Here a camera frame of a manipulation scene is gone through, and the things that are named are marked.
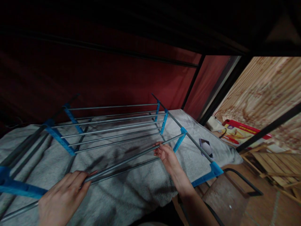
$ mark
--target metal bar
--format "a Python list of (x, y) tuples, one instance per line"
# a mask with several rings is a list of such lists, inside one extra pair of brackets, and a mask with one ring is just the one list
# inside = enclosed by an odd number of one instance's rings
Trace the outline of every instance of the metal bar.
[(118, 172), (116, 172), (116, 173), (114, 172), (114, 173), (112, 173), (112, 174), (109, 175), (109, 176), (104, 176), (104, 177), (102, 177), (102, 178), (100, 178), (100, 179), (97, 179), (97, 180), (93, 181), (93, 182), (91, 183), (91, 185), (96, 184), (96, 183), (99, 183), (99, 182), (104, 181), (104, 180), (107, 180), (107, 179), (110, 179), (110, 178), (112, 178), (112, 177), (118, 176), (118, 175), (120, 175), (120, 174), (129, 172), (129, 171), (131, 171), (131, 170), (134, 170), (134, 169), (136, 169), (136, 168), (145, 166), (145, 165), (147, 165), (147, 164), (149, 164), (149, 163), (152, 163), (152, 162), (155, 162), (155, 161), (158, 161), (158, 160), (160, 160), (160, 158), (156, 157), (156, 158), (153, 158), (153, 159), (151, 159), (151, 160), (149, 160), (149, 161), (146, 161), (146, 162), (144, 162), (144, 163), (138, 164), (138, 165), (136, 165), (136, 166), (121, 169), (120, 171), (118, 171)]
[(216, 84), (214, 85), (212, 91), (210, 92), (210, 95), (207, 98), (206, 103), (205, 103), (201, 113), (199, 114), (199, 117), (198, 117), (197, 121), (200, 120), (200, 118), (204, 115), (204, 112), (206, 112), (207, 109), (209, 108), (209, 106), (212, 104), (214, 98), (216, 97), (216, 95), (218, 94), (218, 92), (220, 91), (222, 86), (225, 84), (225, 82), (228, 79), (229, 75), (231, 74), (231, 72), (233, 71), (233, 69), (235, 68), (237, 63), (239, 62), (240, 58), (241, 58), (241, 56), (231, 56), (230, 57), (229, 61), (227, 62), (226, 66), (225, 66), (225, 68), (223, 69), (223, 72), (219, 76)]
[[(178, 120), (176, 120), (174, 118), (174, 116), (168, 112), (169, 116), (178, 124), (178, 126), (180, 128), (182, 128), (183, 126), (178, 122)], [(191, 141), (195, 144), (195, 146), (197, 146), (197, 148), (202, 152), (202, 154), (209, 160), (209, 162), (214, 162), (209, 155), (201, 148), (201, 146), (193, 139), (193, 137), (187, 132), (186, 135), (191, 139)]]
[(164, 105), (158, 100), (158, 98), (156, 98), (156, 96), (152, 93), (153, 97), (160, 103), (160, 105), (163, 107), (163, 109), (167, 109), (166, 107), (164, 107)]
[(187, 103), (188, 97), (189, 97), (189, 95), (190, 95), (190, 93), (191, 93), (191, 90), (192, 90), (192, 88), (193, 88), (193, 85), (194, 85), (194, 83), (195, 83), (195, 80), (196, 80), (197, 77), (198, 77), (198, 73), (200, 72), (200, 69), (201, 69), (202, 64), (203, 64), (203, 62), (204, 62), (204, 60), (205, 60), (205, 57), (206, 57), (206, 55), (204, 55), (204, 54), (201, 55), (200, 61), (198, 62), (198, 67), (195, 69), (194, 75), (193, 75), (193, 77), (192, 77), (191, 83), (190, 83), (189, 88), (188, 88), (188, 90), (187, 90), (187, 93), (186, 93), (186, 96), (185, 96), (185, 99), (184, 99), (184, 101), (183, 101), (183, 104), (182, 104), (181, 109), (184, 109), (184, 107), (185, 107), (185, 105), (186, 105), (186, 103)]
[(164, 121), (147, 122), (147, 123), (141, 123), (141, 124), (130, 125), (130, 126), (122, 126), (122, 127), (111, 128), (111, 129), (91, 131), (91, 132), (86, 132), (86, 133), (77, 133), (77, 134), (71, 134), (71, 135), (62, 136), (61, 138), (64, 139), (64, 138), (69, 138), (69, 137), (83, 136), (83, 135), (87, 135), (87, 134), (109, 132), (109, 131), (121, 130), (121, 129), (127, 129), (127, 128), (135, 128), (135, 127), (147, 126), (147, 125), (151, 125), (151, 124), (155, 124), (155, 123), (160, 123), (160, 122), (164, 122)]
[(75, 145), (81, 145), (81, 144), (87, 144), (87, 143), (93, 143), (93, 142), (97, 142), (97, 141), (102, 141), (102, 140), (108, 140), (108, 139), (112, 139), (112, 138), (116, 138), (116, 137), (123, 137), (123, 136), (127, 136), (127, 135), (132, 135), (132, 134), (136, 134), (136, 133), (142, 133), (142, 132), (147, 132), (147, 131), (152, 131), (152, 130), (157, 130), (158, 128), (153, 128), (153, 129), (147, 129), (147, 130), (140, 130), (137, 132), (131, 132), (131, 133), (126, 133), (126, 134), (121, 134), (121, 135), (116, 135), (116, 136), (111, 136), (111, 137), (104, 137), (104, 138), (100, 138), (100, 139), (96, 139), (96, 140), (89, 140), (89, 141), (85, 141), (85, 142), (78, 142), (78, 143), (74, 143), (74, 144), (69, 144), (69, 146), (75, 146)]
[(78, 40), (58, 37), (58, 36), (54, 36), (54, 35), (48, 35), (48, 34), (35, 32), (35, 31), (2, 27), (0, 30), (0, 33), (7, 34), (7, 35), (17, 35), (17, 36), (26, 37), (26, 38), (33, 38), (33, 39), (37, 39), (37, 40), (43, 40), (43, 41), (48, 41), (48, 42), (52, 42), (52, 43), (63, 44), (63, 45), (68, 45), (68, 46), (73, 46), (73, 47), (84, 48), (84, 49), (91, 49), (91, 50), (96, 50), (96, 51), (105, 52), (105, 53), (135, 57), (135, 58), (143, 59), (143, 60), (152, 60), (152, 61), (156, 61), (156, 62), (168, 63), (168, 64), (178, 65), (178, 66), (183, 66), (183, 67), (192, 67), (192, 68), (197, 67), (197, 64), (193, 64), (193, 63), (178, 61), (178, 60), (174, 60), (174, 59), (168, 59), (168, 58), (159, 57), (159, 56), (148, 55), (148, 54), (140, 53), (140, 52), (134, 52), (134, 51), (129, 51), (129, 50), (102, 46), (102, 45), (95, 44), (95, 43), (78, 41)]
[[(144, 165), (150, 164), (150, 163), (155, 162), (155, 161), (158, 161), (158, 160), (159, 160), (159, 158), (153, 158), (153, 159), (151, 159), (151, 160), (149, 160), (149, 161), (147, 161), (147, 162), (145, 162), (145, 163), (141, 163), (141, 164), (139, 164), (139, 165), (137, 165), (137, 166), (134, 166), (134, 167), (132, 167), (132, 168), (128, 168), (128, 169), (119, 171), (119, 172), (117, 172), (117, 173), (115, 173), (115, 174), (112, 174), (112, 175), (109, 175), (109, 176), (100, 178), (100, 179), (98, 179), (98, 180), (95, 180), (95, 181), (93, 181), (93, 182), (91, 183), (91, 185), (96, 184), (96, 183), (99, 183), (99, 182), (104, 181), (104, 180), (107, 180), (107, 179), (109, 179), (109, 178), (118, 176), (118, 175), (120, 175), (120, 174), (123, 174), (123, 173), (125, 173), (125, 172), (134, 170), (134, 169), (136, 169), (136, 168), (142, 167), (142, 166), (144, 166)], [(33, 203), (31, 203), (31, 204), (29, 204), (29, 205), (23, 207), (23, 208), (20, 208), (20, 209), (14, 211), (14, 212), (12, 212), (12, 213), (9, 213), (9, 214), (5, 215), (5, 216), (1, 219), (0, 222), (3, 223), (3, 222), (8, 221), (8, 220), (10, 220), (10, 219), (12, 219), (12, 218), (14, 218), (14, 217), (16, 217), (16, 216), (22, 214), (22, 213), (27, 212), (27, 211), (29, 211), (29, 210), (31, 210), (31, 209), (37, 207), (37, 206), (38, 206), (38, 203), (39, 203), (39, 201), (33, 202)]]
[(287, 122), (294, 116), (298, 115), (301, 113), (301, 102), (294, 106), (291, 110), (287, 111), (283, 115), (281, 115), (279, 118), (277, 118), (275, 121), (273, 121), (271, 124), (263, 128), (259, 133), (255, 134), (253, 137), (251, 137), (249, 140), (241, 144), (236, 148), (238, 152), (244, 150), (245, 148), (249, 147), (251, 144), (259, 140), (260, 138), (264, 137), (267, 135), (269, 132), (273, 131), (283, 123)]
[(228, 94), (229, 90), (233, 86), (233, 84), (236, 82), (236, 80), (239, 78), (241, 73), (244, 71), (244, 69), (248, 66), (249, 62), (251, 61), (251, 56), (242, 56), (229, 75), (228, 79), (224, 83), (224, 85), (221, 87), (220, 91), (210, 104), (207, 111), (204, 113), (203, 117), (199, 120), (199, 123), (204, 126), (206, 122), (209, 120), (209, 118), (213, 115), (215, 110), (218, 108), (220, 103), (223, 101), (225, 96)]
[(91, 124), (89, 126), (106, 125), (106, 124), (110, 124), (110, 123), (125, 122), (125, 121), (128, 122), (128, 121), (134, 121), (134, 120), (140, 120), (140, 119), (129, 119), (129, 120), (114, 121), (114, 122), (96, 123), (96, 124)]
[(42, 140), (35, 146), (35, 148), (31, 151), (31, 153), (24, 159), (24, 161), (18, 166), (18, 168), (12, 173), (10, 176), (12, 179), (16, 177), (16, 175), (23, 169), (23, 167), (28, 163), (28, 161), (31, 159), (31, 157), (37, 152), (37, 150), (42, 146), (46, 138), (48, 137), (49, 133), (46, 134)]
[(105, 115), (105, 116), (90, 116), (90, 117), (76, 118), (76, 120), (90, 119), (90, 118), (100, 118), (100, 117), (112, 117), (112, 116), (135, 115), (135, 114), (143, 114), (143, 113), (150, 113), (150, 112), (156, 112), (156, 111), (140, 111), (140, 112), (126, 113), (126, 114)]
[[(84, 132), (87, 132), (87, 131), (88, 131), (88, 127), (89, 127), (89, 126), (87, 126), (87, 127), (85, 128)], [(84, 139), (84, 137), (85, 137), (85, 136), (82, 136), (82, 137), (79, 139), (78, 145), (77, 145), (77, 147), (75, 148), (75, 150), (79, 150), (79, 148), (80, 148), (80, 146), (81, 146), (80, 144), (81, 144), (82, 140)], [(65, 171), (65, 175), (66, 175), (67, 173), (70, 172), (71, 167), (72, 167), (72, 165), (73, 165), (73, 162), (74, 162), (74, 160), (75, 160), (75, 157), (76, 157), (76, 155), (72, 155), (72, 156), (71, 156), (71, 159), (70, 159), (69, 164), (67, 165), (67, 168), (66, 168), (66, 171)]]
[(85, 152), (85, 151), (98, 149), (98, 148), (103, 148), (103, 147), (106, 147), (106, 146), (111, 146), (111, 145), (114, 145), (114, 144), (124, 143), (124, 142), (127, 142), (127, 141), (138, 140), (138, 139), (141, 139), (141, 138), (150, 137), (150, 136), (157, 135), (157, 134), (159, 134), (159, 133), (148, 134), (148, 135), (141, 136), (141, 137), (135, 137), (135, 138), (122, 140), (122, 141), (118, 141), (118, 142), (113, 142), (113, 143), (109, 143), (109, 144), (104, 144), (104, 145), (100, 145), (100, 146), (96, 146), (96, 147), (86, 148), (86, 149), (76, 151), (75, 154), (80, 153), (80, 152)]
[(157, 102), (158, 102), (158, 106), (157, 106), (156, 115), (159, 114), (159, 109), (160, 109), (160, 101), (157, 100)]
[(120, 105), (120, 106), (104, 106), (104, 107), (88, 107), (88, 108), (69, 108), (69, 110), (89, 110), (89, 109), (118, 108), (118, 107), (135, 107), (135, 106), (150, 106), (150, 105), (157, 105), (157, 104)]
[(16, 217), (16, 216), (22, 214), (22, 213), (27, 212), (27, 211), (29, 211), (29, 210), (31, 210), (31, 209), (37, 207), (37, 206), (38, 206), (38, 203), (39, 203), (39, 201), (35, 201), (35, 202), (33, 202), (33, 203), (31, 203), (31, 204), (29, 204), (29, 205), (23, 207), (23, 208), (20, 208), (20, 209), (14, 211), (14, 212), (11, 212), (11, 213), (5, 215), (5, 216), (1, 219), (0, 222), (3, 223), (3, 222), (8, 221), (8, 220), (10, 220), (10, 219), (12, 219), (12, 218), (14, 218), (14, 217)]
[[(79, 94), (75, 95), (68, 103), (70, 104), (72, 101), (74, 101)], [(56, 112), (51, 119), (55, 119), (62, 111), (64, 110), (63, 107)], [(42, 125), (39, 129), (37, 129), (29, 139), (27, 139), (25, 142), (21, 143), (15, 150), (13, 150), (1, 163), (0, 166), (9, 166), (23, 151), (24, 148), (26, 148), (30, 144), (34, 144), (39, 136), (40, 133), (46, 128), (46, 125)]]
[(89, 124), (96, 124), (96, 123), (105, 123), (105, 122), (120, 122), (120, 121), (127, 121), (131, 119), (144, 119), (144, 118), (152, 118), (153, 116), (158, 116), (158, 115), (165, 115), (164, 114), (157, 114), (157, 115), (152, 115), (152, 116), (136, 116), (136, 117), (129, 117), (129, 118), (121, 118), (121, 119), (109, 119), (109, 120), (102, 120), (102, 121), (90, 121), (90, 122), (80, 122), (80, 123), (72, 123), (72, 124), (63, 124), (63, 125), (57, 125), (57, 126), (52, 126), (51, 128), (64, 128), (64, 127), (71, 127), (71, 126), (82, 126), (82, 125), (89, 125)]
[[(183, 135), (184, 135), (184, 134), (177, 135), (177, 136), (175, 136), (175, 137), (173, 137), (173, 138), (171, 138), (171, 139), (169, 139), (169, 140), (163, 142), (162, 144), (163, 144), (163, 145), (164, 145), (164, 144), (167, 144), (167, 143), (169, 143), (169, 142), (171, 142), (171, 141), (173, 141), (173, 140), (176, 140), (176, 139), (182, 137)], [(100, 171), (99, 173), (96, 173), (96, 174), (93, 175), (93, 176), (87, 177), (87, 178), (85, 179), (84, 183), (86, 183), (86, 182), (88, 182), (88, 181), (91, 181), (91, 180), (93, 180), (93, 179), (95, 179), (95, 178), (97, 178), (97, 177), (99, 177), (99, 176), (101, 176), (101, 175), (103, 175), (103, 174), (105, 174), (105, 173), (107, 173), (107, 172), (109, 172), (109, 171), (112, 171), (112, 170), (114, 170), (115, 168), (117, 168), (117, 167), (119, 167), (119, 166), (121, 166), (121, 165), (123, 165), (123, 164), (126, 164), (126, 163), (128, 163), (128, 162), (130, 162), (130, 161), (132, 161), (132, 160), (134, 160), (134, 159), (136, 159), (136, 158), (139, 158), (140, 156), (145, 155), (145, 154), (151, 152), (152, 150), (155, 150), (155, 149), (158, 148), (158, 147), (159, 147), (159, 145), (156, 145), (156, 146), (154, 146), (154, 147), (152, 147), (152, 148), (146, 149), (145, 151), (143, 151), (143, 152), (141, 152), (141, 153), (139, 153), (139, 154), (136, 154), (136, 155), (134, 155), (134, 156), (132, 156), (132, 157), (130, 157), (130, 158), (128, 158), (128, 159), (126, 159), (126, 160), (120, 162), (120, 163), (117, 163), (117, 164), (115, 164), (115, 165), (113, 165), (113, 166), (111, 166), (111, 167), (109, 167), (109, 168), (107, 168), (107, 169), (105, 169), (105, 170), (102, 170), (102, 171)]]

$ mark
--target right hand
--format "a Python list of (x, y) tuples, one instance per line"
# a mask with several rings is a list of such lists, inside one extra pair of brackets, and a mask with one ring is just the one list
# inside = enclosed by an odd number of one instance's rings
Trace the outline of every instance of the right hand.
[(163, 142), (160, 141), (153, 145), (153, 147), (156, 145), (160, 146), (159, 148), (154, 150), (154, 156), (158, 156), (161, 159), (166, 171), (169, 174), (175, 173), (178, 170), (182, 170), (177, 156), (171, 146), (169, 146), (168, 144), (163, 145), (162, 143)]

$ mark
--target left hand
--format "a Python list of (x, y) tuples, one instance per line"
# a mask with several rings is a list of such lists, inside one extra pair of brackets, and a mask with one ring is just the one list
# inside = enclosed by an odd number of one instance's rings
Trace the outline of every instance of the left hand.
[(87, 176), (83, 171), (68, 173), (43, 195), (39, 200), (40, 225), (65, 226), (69, 222), (91, 185), (89, 181), (81, 187)]

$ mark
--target hand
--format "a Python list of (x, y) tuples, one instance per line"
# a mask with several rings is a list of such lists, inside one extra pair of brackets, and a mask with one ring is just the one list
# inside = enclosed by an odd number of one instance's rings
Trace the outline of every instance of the hand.
[(81, 187), (87, 176), (82, 171), (68, 173), (43, 195), (39, 200), (40, 225), (64, 226), (69, 222), (91, 185), (89, 181)]
[(173, 149), (171, 146), (168, 144), (162, 144), (163, 142), (157, 142), (154, 146), (160, 145), (159, 148), (154, 150), (154, 156), (158, 156), (163, 165), (165, 166), (166, 171), (169, 174), (175, 173), (179, 170), (182, 170), (182, 167), (177, 159), (176, 154), (174, 153)]

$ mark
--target gray metal tube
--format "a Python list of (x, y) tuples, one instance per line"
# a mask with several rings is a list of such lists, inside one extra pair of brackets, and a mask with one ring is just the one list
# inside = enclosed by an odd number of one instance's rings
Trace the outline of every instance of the gray metal tube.
[(160, 105), (164, 108), (164, 109), (167, 109), (166, 107), (164, 107), (164, 105), (159, 101), (159, 103), (160, 103)]
[(10, 176), (12, 179), (16, 177), (16, 175), (23, 169), (23, 167), (28, 163), (28, 161), (31, 159), (31, 157), (37, 152), (37, 150), (42, 146), (46, 138), (48, 137), (49, 133), (46, 134), (42, 140), (35, 146), (35, 148), (32, 150), (32, 152), (24, 159), (24, 161), (18, 166), (18, 168), (12, 173)]
[(87, 144), (87, 143), (93, 143), (93, 142), (102, 141), (102, 140), (108, 140), (108, 139), (112, 139), (112, 138), (116, 138), (116, 137), (123, 137), (123, 136), (127, 136), (127, 135), (152, 131), (152, 130), (156, 130), (156, 129), (158, 129), (158, 128), (153, 128), (153, 129), (148, 129), (148, 130), (140, 130), (140, 131), (137, 131), (137, 132), (131, 132), (131, 133), (126, 133), (126, 134), (121, 134), (121, 135), (116, 135), (116, 136), (111, 136), (111, 137), (104, 137), (104, 138), (100, 138), (100, 139), (96, 139), (96, 140), (89, 140), (89, 141), (85, 141), (85, 142), (69, 144), (68, 147), (75, 146), (75, 145), (81, 145), (81, 144)]
[[(164, 145), (164, 144), (167, 144), (167, 143), (169, 143), (169, 142), (171, 142), (171, 141), (173, 141), (173, 140), (176, 140), (176, 139), (178, 139), (178, 138), (180, 138), (180, 137), (182, 137), (182, 136), (184, 136), (184, 134), (177, 135), (177, 136), (175, 136), (175, 137), (173, 137), (173, 138), (171, 138), (171, 139), (169, 139), (169, 140), (163, 142), (162, 144), (163, 144), (163, 145)], [(126, 160), (124, 160), (124, 161), (122, 161), (122, 162), (120, 162), (120, 163), (117, 163), (117, 164), (115, 164), (115, 165), (113, 165), (113, 166), (111, 166), (111, 167), (109, 167), (109, 168), (107, 168), (107, 169), (105, 169), (105, 170), (102, 170), (102, 171), (100, 171), (99, 173), (97, 173), (97, 174), (95, 174), (95, 175), (93, 175), (93, 176), (87, 177), (87, 178), (85, 179), (84, 183), (86, 183), (86, 182), (88, 182), (88, 181), (91, 181), (91, 180), (93, 180), (93, 179), (95, 179), (95, 178), (97, 178), (97, 177), (99, 177), (99, 176), (101, 176), (101, 175), (103, 175), (103, 174), (105, 174), (105, 173), (107, 173), (107, 172), (109, 172), (109, 171), (112, 171), (112, 170), (114, 170), (115, 168), (117, 168), (117, 167), (119, 167), (119, 166), (121, 166), (121, 165), (123, 165), (123, 164), (125, 164), (125, 163), (128, 163), (128, 162), (130, 162), (130, 161), (132, 161), (132, 160), (134, 160), (134, 159), (136, 159), (136, 158), (139, 158), (140, 156), (145, 155), (145, 154), (151, 152), (152, 150), (155, 150), (155, 149), (158, 148), (158, 147), (160, 147), (160, 146), (159, 146), (159, 145), (156, 145), (156, 146), (154, 146), (154, 147), (152, 147), (152, 148), (146, 149), (145, 151), (143, 151), (143, 152), (141, 152), (141, 153), (139, 153), (139, 154), (137, 154), (137, 155), (134, 155), (134, 156), (132, 156), (131, 158), (128, 158), (128, 159), (126, 159)]]
[[(178, 120), (176, 120), (174, 118), (174, 116), (168, 112), (169, 116), (178, 124), (179, 127), (183, 127), (179, 122)], [(195, 146), (197, 146), (197, 148), (202, 152), (202, 154), (209, 160), (209, 162), (214, 162), (210, 157), (209, 155), (204, 151), (204, 149), (201, 148), (201, 146), (193, 139), (193, 137), (189, 134), (189, 133), (186, 133), (186, 135), (191, 139), (191, 141), (195, 144)]]
[(53, 126), (51, 128), (64, 128), (64, 127), (71, 127), (71, 126), (82, 126), (82, 125), (90, 125), (90, 124), (96, 124), (96, 123), (105, 123), (105, 122), (120, 122), (120, 121), (127, 121), (131, 119), (144, 119), (144, 118), (151, 118), (152, 116), (136, 116), (136, 117), (129, 117), (129, 118), (120, 118), (120, 119), (110, 119), (110, 120), (102, 120), (102, 121), (90, 121), (90, 122), (80, 122), (80, 123), (73, 123), (73, 124), (63, 124), (63, 125), (57, 125)]
[(71, 135), (62, 136), (61, 138), (64, 139), (64, 138), (69, 138), (69, 137), (84, 136), (84, 135), (87, 135), (87, 134), (109, 132), (109, 131), (121, 130), (121, 129), (127, 129), (127, 128), (135, 128), (135, 127), (147, 126), (147, 125), (151, 125), (151, 124), (155, 124), (155, 123), (160, 123), (160, 122), (164, 122), (164, 121), (147, 122), (147, 123), (141, 123), (141, 124), (136, 124), (136, 125), (131, 125), (131, 126), (122, 126), (122, 127), (111, 128), (111, 129), (91, 131), (91, 132), (86, 132), (86, 133), (77, 133), (77, 134), (71, 134)]
[[(131, 170), (133, 170), (133, 169), (142, 167), (142, 166), (144, 166), (144, 165), (147, 165), (147, 164), (149, 164), (149, 163), (155, 162), (155, 161), (157, 161), (157, 160), (159, 160), (159, 158), (151, 159), (151, 160), (149, 160), (149, 161), (147, 161), (147, 162), (145, 162), (145, 163), (139, 164), (139, 165), (134, 166), (134, 167), (132, 167), (132, 168), (128, 168), (128, 169), (126, 169), (126, 170), (117, 172), (117, 173), (115, 173), (115, 174), (112, 174), (112, 175), (109, 175), (109, 176), (100, 178), (100, 179), (98, 179), (98, 180), (93, 181), (93, 182), (91, 183), (91, 185), (96, 184), (96, 183), (99, 183), (99, 182), (104, 181), (104, 180), (107, 180), (107, 179), (109, 179), (109, 178), (118, 176), (118, 175), (120, 175), (120, 174), (123, 174), (123, 173), (125, 173), (125, 172), (131, 171)], [(29, 210), (31, 210), (31, 209), (37, 207), (37, 206), (38, 206), (38, 201), (33, 202), (33, 203), (31, 203), (31, 204), (29, 204), (29, 205), (27, 205), (27, 206), (25, 206), (25, 207), (23, 207), (23, 208), (21, 208), (21, 209), (18, 209), (18, 210), (16, 210), (16, 211), (12, 212), (12, 213), (9, 213), (9, 214), (5, 215), (5, 216), (2, 218), (2, 220), (1, 220), (0, 222), (3, 223), (3, 222), (5, 222), (5, 221), (8, 221), (8, 220), (10, 220), (10, 219), (12, 219), (12, 218), (14, 218), (14, 217), (16, 217), (16, 216), (22, 214), (22, 213), (25, 213), (25, 212), (27, 212), (27, 211), (29, 211)]]
[(93, 150), (93, 149), (103, 148), (103, 147), (111, 146), (111, 145), (114, 145), (114, 144), (124, 143), (124, 142), (127, 142), (127, 141), (138, 140), (138, 139), (141, 139), (141, 138), (150, 137), (150, 136), (157, 135), (157, 134), (159, 134), (159, 133), (148, 134), (148, 135), (141, 136), (141, 137), (135, 137), (135, 138), (122, 140), (122, 141), (118, 141), (118, 142), (114, 142), (114, 143), (109, 143), (109, 144), (104, 144), (104, 145), (95, 146), (95, 147), (91, 147), (91, 148), (86, 148), (86, 149), (82, 149), (82, 150), (79, 150), (79, 151), (75, 151), (74, 153), (77, 154), (77, 153), (80, 153), (80, 152), (85, 152), (85, 151), (90, 151), (90, 150)]
[(38, 203), (39, 203), (39, 201), (35, 201), (35, 202), (33, 202), (33, 203), (31, 203), (31, 204), (29, 204), (29, 205), (27, 205), (27, 206), (25, 206), (25, 207), (23, 207), (23, 208), (21, 208), (21, 209), (18, 209), (18, 210), (14, 211), (14, 212), (11, 212), (11, 213), (5, 215), (5, 216), (1, 219), (0, 222), (3, 223), (3, 222), (5, 222), (5, 221), (10, 220), (11, 218), (14, 218), (14, 217), (16, 217), (16, 216), (18, 216), (18, 215), (20, 215), (20, 214), (22, 214), (22, 213), (27, 212), (27, 211), (29, 211), (29, 210), (31, 210), (31, 209), (37, 207), (37, 206), (38, 206)]
[(115, 114), (115, 115), (105, 115), (105, 116), (90, 116), (90, 117), (76, 118), (76, 120), (90, 119), (90, 118), (100, 118), (100, 117), (112, 117), (112, 116), (136, 115), (136, 114), (143, 114), (143, 113), (150, 113), (150, 112), (156, 112), (156, 111), (140, 111), (140, 112), (126, 113), (126, 114)]
[(117, 107), (135, 107), (135, 106), (150, 106), (150, 105), (157, 105), (157, 104), (119, 105), (119, 106), (89, 107), (89, 108), (69, 108), (69, 110), (88, 110), (88, 109), (117, 108)]
[(41, 126), (39, 129), (37, 129), (30, 138), (26, 139), (24, 142), (22, 142), (15, 150), (13, 150), (1, 163), (0, 166), (7, 166), (12, 167), (16, 164), (16, 158), (20, 155), (24, 156), (26, 151), (24, 149), (28, 147), (30, 144), (31, 146), (38, 140), (40, 133), (46, 128), (46, 126)]
[(104, 180), (107, 180), (107, 179), (110, 179), (110, 178), (112, 178), (112, 177), (118, 176), (118, 175), (123, 174), (123, 173), (125, 173), (125, 172), (129, 172), (129, 171), (131, 171), (131, 170), (134, 170), (134, 169), (136, 169), (136, 168), (142, 167), (142, 166), (147, 165), (147, 164), (149, 164), (149, 163), (158, 161), (159, 159), (160, 159), (160, 158), (156, 157), (156, 158), (153, 158), (153, 159), (151, 159), (151, 160), (149, 160), (149, 161), (147, 161), (147, 162), (138, 164), (138, 165), (136, 165), (136, 166), (134, 166), (134, 167), (130, 167), (130, 168), (127, 168), (127, 169), (125, 169), (125, 170), (122, 169), (122, 170), (118, 171), (117, 173), (112, 173), (112, 174), (109, 175), (109, 176), (104, 176), (104, 177), (102, 177), (102, 178), (100, 178), (100, 179), (98, 179), (98, 180), (93, 181), (93, 182), (91, 183), (91, 185), (96, 184), (96, 183), (101, 182), (101, 181), (104, 181)]

